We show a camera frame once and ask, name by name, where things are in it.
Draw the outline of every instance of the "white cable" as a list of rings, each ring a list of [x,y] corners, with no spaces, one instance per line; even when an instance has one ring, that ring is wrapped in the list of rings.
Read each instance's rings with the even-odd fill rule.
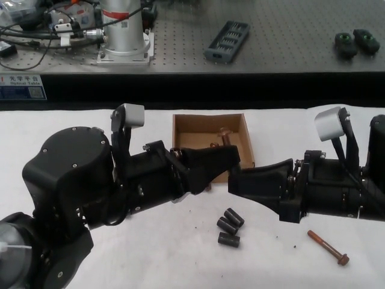
[[[4,253],[8,248],[17,248],[17,249],[32,249],[31,246],[25,245],[8,245],[6,242],[0,242],[0,253]]]

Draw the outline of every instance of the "black object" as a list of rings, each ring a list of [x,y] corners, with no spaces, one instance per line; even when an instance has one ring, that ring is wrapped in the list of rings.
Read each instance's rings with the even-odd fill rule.
[[[219,237],[218,237],[219,244],[238,248],[240,241],[241,241],[241,238],[239,236],[233,236],[224,232],[219,233]]]
[[[206,59],[219,63],[231,62],[246,39],[249,30],[249,24],[227,21],[205,51]]]
[[[368,30],[355,29],[353,35],[357,45],[366,53],[375,54],[380,49],[380,43]]]
[[[357,48],[349,33],[337,33],[334,38],[337,53],[343,58],[352,58],[357,55]]]
[[[224,216],[228,218],[234,225],[241,227],[245,223],[245,220],[242,219],[240,215],[238,215],[233,209],[228,208],[224,212]]]
[[[17,53],[16,45],[0,41],[0,57],[9,57]]]
[[[158,16],[158,9],[156,4],[149,0],[141,0],[141,5],[144,7],[141,12],[144,31],[153,28],[156,17]]]
[[[359,148],[346,109],[339,110],[346,156],[332,140],[338,160],[321,151],[229,175],[229,192],[270,208],[285,222],[299,223],[307,213],[385,220],[385,116],[371,122],[368,162],[359,166]]]
[[[10,268],[5,271],[8,285],[65,288],[93,247],[91,229],[118,225],[129,214],[177,201],[189,191],[199,194],[239,162],[236,146],[169,152],[162,141],[130,155],[130,115],[125,106],[111,118],[112,145],[101,129],[68,128],[48,138],[24,167],[23,179],[35,205],[33,217],[16,213],[0,224],[15,228],[10,239],[32,246],[33,255],[14,256],[17,264],[7,263],[20,272],[11,278]]]
[[[238,232],[238,227],[231,224],[229,220],[224,217],[220,217],[217,222],[217,226],[229,234],[235,235]]]

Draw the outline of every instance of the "bolt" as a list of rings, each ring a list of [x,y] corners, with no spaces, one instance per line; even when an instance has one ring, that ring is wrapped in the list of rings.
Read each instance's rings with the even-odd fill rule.
[[[222,142],[223,142],[224,146],[231,146],[229,134],[232,134],[232,133],[233,132],[231,130],[229,130],[228,128],[221,128],[220,129],[218,136],[222,138]]]
[[[349,262],[349,257],[347,254],[341,254],[335,248],[331,247],[328,243],[326,243],[320,236],[314,233],[312,230],[307,232],[308,236],[320,244],[324,249],[326,249],[329,253],[331,253],[334,257],[338,259],[338,264],[345,266]]]

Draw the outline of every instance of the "black wire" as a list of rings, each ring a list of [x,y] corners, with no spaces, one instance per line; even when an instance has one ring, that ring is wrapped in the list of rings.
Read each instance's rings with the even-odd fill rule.
[[[46,46],[44,47],[41,47],[41,46],[35,46],[33,43],[31,42],[18,42],[18,41],[13,41],[13,40],[9,40],[9,39],[2,39],[0,38],[0,41],[4,41],[4,42],[7,42],[9,44],[14,44],[14,45],[19,45],[19,46],[23,46],[23,47],[27,47],[27,48],[33,48],[33,49],[42,49],[42,48],[46,48]],[[78,43],[78,44],[71,44],[69,46],[50,46],[49,49],[74,49],[74,48],[83,48],[83,47],[87,47],[87,46],[92,46],[92,45],[98,45],[98,44],[101,44],[103,43],[102,40],[92,40],[92,41],[87,41],[87,42],[84,42],[84,43]]]
[[[70,14],[68,14],[67,12],[64,12],[64,11],[58,10],[57,8],[53,9],[53,11],[56,11],[56,12],[59,12],[59,13],[61,13],[61,14],[64,14],[64,15],[66,15],[66,16],[69,18],[69,20],[70,20],[70,23],[71,23],[71,24],[73,24],[73,19],[72,19],[71,15],[70,15]]]
[[[363,194],[369,199],[370,203],[375,207],[375,209],[378,211],[378,213],[385,219],[385,212],[384,208],[380,207],[377,203],[377,200],[373,197],[373,195],[370,193],[369,190],[365,188],[365,186],[362,184],[362,182],[352,173],[350,172],[349,168],[346,165],[346,159],[345,154],[343,152],[342,143],[340,138],[334,138],[331,140],[333,147],[337,153],[337,157],[339,162],[341,163],[342,168],[346,172],[346,174],[349,176],[349,178],[355,183],[356,187],[363,192]]]
[[[12,24],[12,25],[9,25],[9,27],[11,28],[11,27],[14,27],[14,26],[16,26],[16,25],[20,25],[20,24],[22,24],[22,23],[23,23],[22,21],[19,22],[19,23],[14,23],[14,24]],[[1,38],[2,32],[3,32],[3,29],[0,30],[0,38]],[[45,51],[44,51],[42,57],[41,57],[40,60],[39,60],[35,65],[33,65],[33,66],[26,67],[26,68],[10,67],[10,66],[6,66],[6,65],[2,64],[2,63],[1,63],[1,60],[0,60],[0,66],[3,67],[3,68],[6,68],[6,69],[15,70],[15,71],[27,71],[27,70],[31,70],[31,69],[33,69],[33,68],[36,68],[37,66],[40,65],[40,63],[42,63],[43,59],[44,59],[45,56],[47,55],[48,50],[49,50],[49,47],[51,46],[51,43],[52,43],[52,37],[51,37],[51,39],[49,40],[49,43],[48,43],[48,45],[47,45],[47,47],[46,47],[46,49],[45,49]]]
[[[131,16],[134,16],[135,14],[141,12],[146,6],[143,6],[137,10],[135,10],[134,12],[132,13],[129,13],[129,15],[127,15],[126,17],[122,18],[122,19],[117,19],[115,21],[112,21],[112,22],[108,22],[108,23],[105,23],[105,24],[102,24],[102,25],[96,25],[94,27],[88,27],[88,28],[80,28],[80,29],[75,29],[75,30],[66,30],[66,31],[60,31],[60,33],[78,33],[78,32],[83,32],[83,31],[87,31],[87,30],[94,30],[94,29],[101,29],[101,28],[104,28],[104,27],[107,27],[107,26],[110,26],[110,25],[113,25],[113,24],[116,24],[116,23],[119,23],[119,22],[122,22],[124,20],[127,20],[129,19]],[[4,31],[13,31],[13,32],[17,32],[17,33],[6,33],[6,32],[3,32],[2,35],[5,35],[5,36],[12,36],[12,37],[20,37],[20,38],[30,38],[30,39],[54,39],[53,37],[57,37],[57,39],[59,39],[58,36],[52,36],[50,38],[47,38],[47,35],[44,35],[44,34],[52,34],[51,32],[50,33],[47,33],[47,32],[41,32],[42,35],[29,35],[28,33],[24,33],[23,31],[21,30],[14,30],[14,29],[10,29],[10,28],[7,28],[5,29]]]

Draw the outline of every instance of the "brown cardboard box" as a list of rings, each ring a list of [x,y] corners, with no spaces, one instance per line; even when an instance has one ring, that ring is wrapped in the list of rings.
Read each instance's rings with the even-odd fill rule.
[[[241,167],[255,167],[254,153],[248,135],[245,116],[243,114],[222,114],[217,116],[199,116],[193,114],[174,114],[173,147],[203,149],[210,143],[223,145],[218,133],[222,127],[230,129],[232,145],[238,147]],[[213,182],[227,182],[228,173],[223,173]]]

